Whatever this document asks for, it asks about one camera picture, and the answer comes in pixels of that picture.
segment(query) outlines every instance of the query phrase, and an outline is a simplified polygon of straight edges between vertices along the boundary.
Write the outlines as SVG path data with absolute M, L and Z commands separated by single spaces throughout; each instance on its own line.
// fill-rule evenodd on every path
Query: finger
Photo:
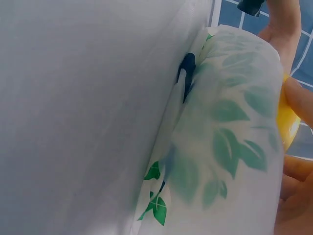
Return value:
M 293 177 L 283 174 L 282 188 L 280 191 L 280 198 L 286 201 L 288 198 L 293 196 L 300 185 L 300 181 Z
M 304 160 L 292 156 L 285 156 L 284 174 L 304 182 L 313 172 L 313 161 Z
M 264 41 L 270 42 L 270 28 L 267 26 L 258 35 Z
M 313 128 L 313 93 L 301 87 L 293 78 L 283 85 L 288 104 L 294 112 Z
M 284 202 L 285 202 L 285 201 L 284 201 L 283 199 L 279 198 L 277 211 L 280 211 L 280 210 L 281 210 L 281 208 L 282 208 Z

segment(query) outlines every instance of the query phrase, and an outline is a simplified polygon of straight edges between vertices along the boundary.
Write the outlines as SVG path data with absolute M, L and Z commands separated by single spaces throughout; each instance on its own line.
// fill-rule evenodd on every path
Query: leaf pattern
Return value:
M 210 116 L 219 122 L 250 120 L 242 108 L 229 99 L 221 99 L 215 102 L 210 110 Z
M 218 192 L 219 182 L 217 180 L 211 180 L 205 184 L 202 198 L 203 208 L 207 209 L 213 204 Z
M 248 79 L 245 76 L 242 75 L 237 75 L 237 76 L 233 76 L 233 77 L 229 77 L 224 81 L 224 84 L 227 87 L 235 87 L 238 85 L 242 85 L 244 83 L 247 83 Z
M 273 94 L 266 87 L 252 86 L 244 92 L 247 104 L 260 115 L 266 118 L 275 116 Z
M 199 186 L 199 177 L 199 169 L 195 161 L 177 154 L 170 182 L 173 190 L 185 203 L 192 202 Z
M 226 197 L 227 197 L 227 186 L 223 180 L 221 181 L 221 185 L 220 185 L 220 195 L 224 199 L 226 199 Z
M 255 142 L 247 140 L 245 142 L 250 148 L 241 144 L 240 158 L 248 167 L 266 172 L 267 162 L 263 149 Z
M 167 209 L 164 200 L 158 194 L 151 202 L 149 202 L 146 210 L 142 213 L 138 220 L 143 220 L 145 214 L 150 210 L 153 211 L 155 219 L 164 226 Z
M 223 67 L 226 66 L 246 66 L 253 62 L 253 59 L 257 56 L 256 52 L 246 52 L 241 54 L 233 54 L 228 56 L 223 61 Z
M 158 167 L 158 162 L 155 162 L 152 164 L 152 166 L 149 168 L 149 171 L 147 173 L 147 175 L 145 176 L 145 178 L 143 178 L 144 180 L 150 180 L 150 179 L 159 179 L 160 178 L 160 170 Z
M 239 160 L 239 143 L 234 133 L 227 129 L 215 131 L 213 135 L 213 152 L 216 162 L 235 179 Z

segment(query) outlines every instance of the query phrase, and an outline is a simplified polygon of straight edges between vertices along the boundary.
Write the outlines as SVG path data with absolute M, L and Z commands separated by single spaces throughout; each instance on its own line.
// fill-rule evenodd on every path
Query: yellow object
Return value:
M 285 82 L 288 77 L 288 75 L 284 75 L 283 82 Z M 276 122 L 283 142 L 284 150 L 287 151 L 299 129 L 300 118 L 288 105 L 283 89 L 279 97 Z

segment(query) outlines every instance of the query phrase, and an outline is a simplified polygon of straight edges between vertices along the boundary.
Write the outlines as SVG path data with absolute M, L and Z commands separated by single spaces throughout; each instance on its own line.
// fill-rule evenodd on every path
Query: green leaf print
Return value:
M 220 56 L 224 56 L 224 55 L 227 55 L 226 53 L 222 53 L 222 52 L 212 52 L 212 53 L 208 53 L 207 55 L 206 55 L 206 59 L 208 59 L 208 58 L 215 58 L 215 57 L 220 57 Z
M 227 186 L 226 183 L 222 180 L 220 184 L 220 195 L 226 199 L 227 197 Z
M 166 205 L 164 200 L 159 197 L 158 194 L 151 202 L 149 202 L 146 210 L 144 211 L 144 213 L 142 213 L 138 220 L 143 220 L 146 212 L 148 212 L 149 210 L 153 211 L 153 216 L 155 217 L 155 219 L 164 226 L 166 218 Z
M 242 108 L 229 99 L 221 99 L 215 102 L 210 110 L 210 115 L 215 121 L 219 122 L 250 120 Z
M 223 51 L 241 51 L 244 50 L 245 48 L 240 47 L 240 46 L 226 46 L 223 48 Z
M 153 215 L 155 219 L 164 226 L 166 218 L 166 205 L 161 197 L 157 198 L 157 204 L 155 209 L 153 209 Z
M 147 173 L 147 175 L 145 176 L 145 178 L 143 178 L 144 180 L 150 180 L 150 179 L 159 179 L 160 178 L 160 170 L 158 167 L 158 162 L 155 162 L 152 164 L 152 166 L 149 168 L 149 171 Z
M 253 80 L 255 77 L 260 77 L 263 74 L 263 72 L 257 67 L 242 64 L 222 68 L 222 71 L 230 74 L 249 76 L 251 80 Z
M 246 52 L 230 55 L 223 61 L 223 67 L 237 66 L 238 64 L 241 66 L 249 65 L 253 62 L 253 59 L 257 55 L 258 54 L 256 52 Z
M 207 38 L 206 38 L 206 40 L 205 41 L 207 41 L 207 40 L 209 40 L 209 39 L 211 39 L 213 36 L 211 35 L 211 34 L 208 34 L 207 35 Z
M 233 76 L 233 77 L 229 77 L 229 78 L 225 79 L 224 84 L 227 87 L 235 87 L 235 86 L 247 83 L 247 82 L 248 82 L 248 80 L 245 76 L 237 75 L 237 76 Z
M 218 192 L 219 182 L 217 180 L 214 179 L 205 184 L 202 198 L 203 208 L 207 209 L 213 204 Z
M 254 43 L 250 38 L 247 38 L 246 36 L 237 36 L 237 41 L 243 42 L 243 43 Z
M 216 162 L 227 170 L 233 179 L 235 179 L 240 144 L 234 133 L 227 129 L 214 131 L 213 135 L 213 152 Z
M 170 176 L 172 189 L 181 199 L 190 204 L 199 186 L 199 169 L 192 158 L 177 155 Z
M 267 161 L 263 149 L 252 141 L 245 141 L 249 147 L 241 144 L 240 158 L 244 163 L 253 169 L 267 171 Z
M 266 118 L 275 116 L 274 98 L 266 87 L 252 86 L 244 93 L 247 104 L 260 115 Z
M 277 137 L 276 137 L 275 133 L 269 132 L 268 141 L 269 141 L 269 144 L 271 145 L 271 147 L 275 150 L 275 152 L 278 152 L 279 151 L 279 144 L 278 144 Z

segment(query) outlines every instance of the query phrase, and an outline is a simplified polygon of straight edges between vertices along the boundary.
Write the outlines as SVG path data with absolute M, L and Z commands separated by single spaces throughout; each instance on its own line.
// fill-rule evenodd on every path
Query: blue tile wall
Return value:
M 301 0 L 302 30 L 311 33 L 313 29 L 313 1 Z
M 269 18 L 264 15 L 254 17 L 245 14 L 245 20 L 243 24 L 243 30 L 249 31 L 255 35 L 258 35 L 262 29 L 264 29 L 269 23 Z
M 237 5 L 222 1 L 219 24 L 230 25 L 238 28 L 241 18 L 241 11 L 237 9 Z
M 301 60 L 301 57 L 303 55 L 305 48 L 307 47 L 308 42 L 309 42 L 309 37 L 305 34 L 301 34 L 300 41 L 299 41 L 298 48 L 297 48 L 297 53 L 295 55 L 294 62 L 292 65 L 293 69 L 298 65 L 299 61 Z
M 304 158 L 312 158 L 312 140 L 313 136 L 309 127 L 300 126 L 292 145 L 287 151 L 287 154 Z

